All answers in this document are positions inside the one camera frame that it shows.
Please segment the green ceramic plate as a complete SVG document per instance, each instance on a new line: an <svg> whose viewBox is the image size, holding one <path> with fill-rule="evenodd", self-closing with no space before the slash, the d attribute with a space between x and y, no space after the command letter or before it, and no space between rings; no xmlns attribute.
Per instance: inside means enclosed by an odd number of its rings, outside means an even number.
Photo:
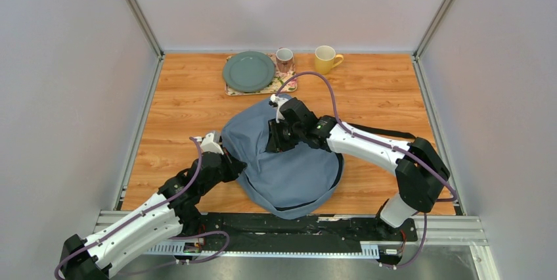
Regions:
<svg viewBox="0 0 557 280"><path fill-rule="evenodd" d="M234 90L251 93L264 89L275 76L275 64L268 55L244 51L233 55L223 67L223 79Z"/></svg>

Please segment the pink patterned mug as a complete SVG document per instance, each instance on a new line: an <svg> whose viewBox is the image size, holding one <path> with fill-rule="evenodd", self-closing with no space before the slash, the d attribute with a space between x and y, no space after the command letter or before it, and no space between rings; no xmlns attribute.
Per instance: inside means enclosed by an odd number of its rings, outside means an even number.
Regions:
<svg viewBox="0 0 557 280"><path fill-rule="evenodd" d="M287 73L294 69L294 53L288 49L281 47L275 53L277 68L281 73Z"/></svg>

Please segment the aluminium frame rail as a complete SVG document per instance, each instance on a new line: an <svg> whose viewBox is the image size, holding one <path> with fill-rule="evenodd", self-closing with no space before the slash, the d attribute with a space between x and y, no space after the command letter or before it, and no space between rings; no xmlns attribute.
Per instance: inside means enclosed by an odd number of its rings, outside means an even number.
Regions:
<svg viewBox="0 0 557 280"><path fill-rule="evenodd" d="M375 219L366 215L309 215L282 220L271 214L203 213L203 231L226 231L223 236L160 241L141 254L209 256L219 249L223 256L265 258L352 258L376 260L401 256L407 261L412 248L439 246L451 254L462 249L471 255L478 279L499 279L493 255L477 216L414 216L397 231L381 235Z"/></svg>

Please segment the blue fabric backpack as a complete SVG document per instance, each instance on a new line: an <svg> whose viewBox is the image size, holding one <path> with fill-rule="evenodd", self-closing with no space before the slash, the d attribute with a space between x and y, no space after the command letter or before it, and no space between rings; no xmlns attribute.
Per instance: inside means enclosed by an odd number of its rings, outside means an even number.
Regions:
<svg viewBox="0 0 557 280"><path fill-rule="evenodd" d="M249 198L287 220L310 214L337 188L345 156L298 143L286 152L268 152L268 121L276 116L269 100L231 118L222 130L223 146L247 163L238 182Z"/></svg>

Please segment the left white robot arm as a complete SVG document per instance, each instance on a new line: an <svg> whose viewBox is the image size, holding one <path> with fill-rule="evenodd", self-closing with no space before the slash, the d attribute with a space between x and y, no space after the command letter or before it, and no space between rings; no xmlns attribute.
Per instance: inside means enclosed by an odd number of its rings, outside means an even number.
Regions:
<svg viewBox="0 0 557 280"><path fill-rule="evenodd" d="M140 207L109 227L81 238L65 240L56 279L110 279L128 263L153 246L168 239L190 240L221 235L225 231L205 231L196 205L219 183L238 179L247 164L235 158L221 143L217 131L193 137L198 157L181 170Z"/></svg>

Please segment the floral serving tray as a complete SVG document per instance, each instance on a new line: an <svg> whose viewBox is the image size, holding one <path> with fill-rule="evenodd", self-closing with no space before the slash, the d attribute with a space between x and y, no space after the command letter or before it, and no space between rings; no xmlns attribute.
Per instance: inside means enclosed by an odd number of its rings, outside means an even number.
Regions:
<svg viewBox="0 0 557 280"><path fill-rule="evenodd" d="M255 95L255 94L269 94L269 93L289 93L289 92L295 91L298 88L297 80L293 78L293 76L296 74L295 67L294 67L293 70L291 70L287 73L281 73L281 72L279 72L279 70L277 68L277 62L276 62L276 58L274 57L274 55L273 54L266 54L266 55L271 57L271 60L275 64L275 76L274 76L272 82L267 87L265 87L264 89L262 89L260 91L245 93L245 92L240 92L240 91L234 90L232 87L229 87L225 83L226 94L227 95Z"/></svg>

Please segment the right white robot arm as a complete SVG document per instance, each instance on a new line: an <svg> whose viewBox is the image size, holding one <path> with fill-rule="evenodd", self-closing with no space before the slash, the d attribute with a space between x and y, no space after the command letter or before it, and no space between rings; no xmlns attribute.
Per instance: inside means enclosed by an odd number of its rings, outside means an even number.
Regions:
<svg viewBox="0 0 557 280"><path fill-rule="evenodd" d="M276 116L269 120L268 152L285 152L305 143L312 149L365 160L395 176L399 191L384 203L374 222L381 239L394 238L415 213L431 212L448 186L450 172L426 139L399 141L394 136L369 133L335 116L318 118L295 97L271 95L269 104L276 109Z"/></svg>

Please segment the yellow ceramic mug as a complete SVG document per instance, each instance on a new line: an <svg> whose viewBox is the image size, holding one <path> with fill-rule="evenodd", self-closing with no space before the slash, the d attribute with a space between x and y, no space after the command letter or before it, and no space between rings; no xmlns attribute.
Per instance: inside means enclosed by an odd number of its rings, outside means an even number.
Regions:
<svg viewBox="0 0 557 280"><path fill-rule="evenodd" d="M344 61L344 56L328 45L321 45L315 49L315 71L325 75Z"/></svg>

